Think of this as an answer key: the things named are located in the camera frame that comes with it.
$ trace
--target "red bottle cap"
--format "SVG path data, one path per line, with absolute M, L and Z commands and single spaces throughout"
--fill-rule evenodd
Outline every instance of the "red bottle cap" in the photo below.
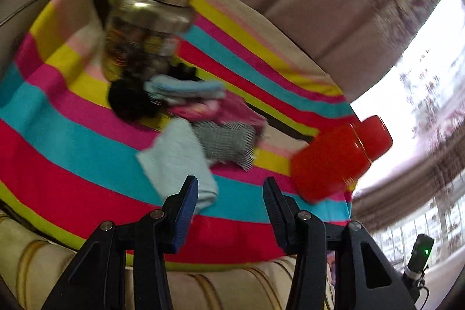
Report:
M 374 161 L 392 146 L 392 137 L 379 116 L 371 116 L 354 126 L 366 154 Z

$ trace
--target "metal screw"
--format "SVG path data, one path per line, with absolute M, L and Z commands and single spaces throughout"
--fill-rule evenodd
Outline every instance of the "metal screw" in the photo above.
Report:
M 349 229 L 353 231 L 359 231 L 362 230 L 362 224 L 357 221 L 350 221 L 349 222 Z
M 102 222 L 101 225 L 100 225 L 100 228 L 103 231 L 109 231 L 109 230 L 111 230 L 113 228 L 113 222 L 111 222 L 111 221 Z
M 153 219 L 160 219 L 164 217 L 164 211 L 161 209 L 155 209 L 150 213 L 150 217 Z
M 307 221 L 312 217 L 312 214 L 306 210 L 301 210 L 297 213 L 297 217 L 299 217 L 302 221 Z

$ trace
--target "black cable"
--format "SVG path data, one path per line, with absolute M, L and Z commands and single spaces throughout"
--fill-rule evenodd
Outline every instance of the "black cable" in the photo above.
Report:
M 423 310 L 423 308 L 425 307 L 426 302 L 428 301 L 428 298 L 429 298 L 429 296 L 430 296 L 430 290 L 429 290 L 426 286 L 422 286 L 422 287 L 420 288 L 420 290 L 422 290 L 422 289 L 425 289 L 425 290 L 426 290 L 426 298 L 425 298 L 425 301 L 423 302 L 423 305 L 421 306 L 420 310 Z

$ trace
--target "striped upholstery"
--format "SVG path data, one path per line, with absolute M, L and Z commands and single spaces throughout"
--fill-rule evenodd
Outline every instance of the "striped upholstery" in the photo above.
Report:
M 106 100 L 99 49 L 111 1 L 52 0 L 0 84 L 0 199 L 76 249 L 100 222 L 133 222 L 161 206 L 135 158 L 158 132 L 120 121 Z M 210 0 L 192 5 L 199 16 L 184 36 L 180 59 L 197 66 L 201 78 L 219 79 L 244 97 L 271 127 L 249 172 L 213 169 L 218 200 L 194 218 L 185 247 L 167 257 L 168 267 L 217 270 L 275 259 L 283 253 L 263 204 L 263 180 L 275 176 L 302 209 L 345 224 L 350 192 L 306 204 L 289 177 L 289 157 L 305 145 L 302 139 L 355 116 L 320 69 L 299 71 L 225 7 Z

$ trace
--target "red plastic bottle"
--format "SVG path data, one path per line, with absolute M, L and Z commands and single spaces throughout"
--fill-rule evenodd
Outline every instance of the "red plastic bottle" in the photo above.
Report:
M 298 194 L 315 203 L 346 189 L 391 146 L 391 135 L 378 116 L 341 125 L 320 133 L 291 158 L 291 177 Z

